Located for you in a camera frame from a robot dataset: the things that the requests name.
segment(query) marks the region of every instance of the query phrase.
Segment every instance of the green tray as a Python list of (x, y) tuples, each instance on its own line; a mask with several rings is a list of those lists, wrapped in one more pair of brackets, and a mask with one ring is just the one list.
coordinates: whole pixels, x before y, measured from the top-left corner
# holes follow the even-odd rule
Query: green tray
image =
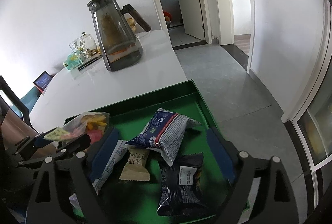
[[(122, 139), (130, 140), (143, 130), (158, 108), (175, 111), (202, 123), (202, 126), (195, 128), (197, 132), (186, 131), (179, 154), (203, 152), (204, 166), (200, 188), (203, 202), (211, 208), (212, 212), (215, 212), (225, 200), (229, 183), (223, 178), (206, 141), (206, 130), (210, 127), (218, 128), (218, 126), (192, 80), (94, 111), (110, 113), (110, 124), (120, 131)], [(128, 155), (115, 165), (100, 195), (106, 208), (112, 212), (114, 222), (123, 224), (209, 223), (210, 219), (180, 219), (157, 215), (161, 196), (161, 174), (158, 165), (160, 158), (157, 152), (151, 151), (149, 154), (146, 168), (150, 172), (150, 182), (119, 180)]]

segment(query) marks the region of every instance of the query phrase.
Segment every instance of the display screen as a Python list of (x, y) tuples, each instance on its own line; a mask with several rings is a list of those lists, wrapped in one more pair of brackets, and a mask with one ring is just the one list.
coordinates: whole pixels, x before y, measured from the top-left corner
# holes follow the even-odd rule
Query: display screen
[(52, 80), (52, 77), (47, 72), (44, 72), (40, 77), (38, 77), (34, 81), (34, 84), (37, 87), (39, 87), (41, 90), (44, 90), (51, 80)]

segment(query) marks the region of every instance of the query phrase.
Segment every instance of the plastic bag of dried fruit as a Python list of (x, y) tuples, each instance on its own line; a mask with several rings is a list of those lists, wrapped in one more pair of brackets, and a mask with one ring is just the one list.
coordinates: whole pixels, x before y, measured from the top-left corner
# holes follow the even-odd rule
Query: plastic bag of dried fruit
[(105, 129), (109, 126), (109, 118), (109, 113), (85, 112), (69, 121), (63, 127), (58, 127), (46, 134), (44, 139), (68, 141), (85, 133), (90, 136), (91, 144), (93, 144), (104, 135)]

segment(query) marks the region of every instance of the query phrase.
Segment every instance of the wooden floor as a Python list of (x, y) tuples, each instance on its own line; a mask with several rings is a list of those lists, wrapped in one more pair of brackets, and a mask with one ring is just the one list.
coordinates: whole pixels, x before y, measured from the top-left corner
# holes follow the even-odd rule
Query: wooden floor
[(235, 35), (234, 44), (248, 55), (250, 48), (250, 34)]

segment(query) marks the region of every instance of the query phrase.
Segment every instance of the white table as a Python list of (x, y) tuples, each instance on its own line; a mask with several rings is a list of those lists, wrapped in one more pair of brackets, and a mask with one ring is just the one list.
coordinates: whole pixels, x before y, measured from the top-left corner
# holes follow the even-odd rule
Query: white table
[(30, 113), (33, 127), (46, 132), (66, 118), (147, 92), (186, 81), (186, 76), (162, 30), (138, 34), (141, 60), (109, 72), (102, 59), (81, 70), (62, 69), (49, 83)]

